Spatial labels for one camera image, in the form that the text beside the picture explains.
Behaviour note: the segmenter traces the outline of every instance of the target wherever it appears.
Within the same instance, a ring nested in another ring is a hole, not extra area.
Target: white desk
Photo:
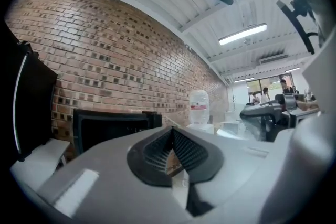
[[[50,139],[45,145],[34,149],[24,162],[13,164],[10,171],[15,178],[37,191],[52,176],[61,160],[66,165],[64,152],[69,145],[68,141]]]

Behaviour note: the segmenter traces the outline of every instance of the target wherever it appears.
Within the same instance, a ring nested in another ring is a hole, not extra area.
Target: air vent
[[[274,55],[274,56],[271,56],[271,57],[266,57],[266,58],[259,59],[259,64],[264,65],[266,63],[278,61],[278,60],[285,59],[285,58],[288,58],[288,54]]]

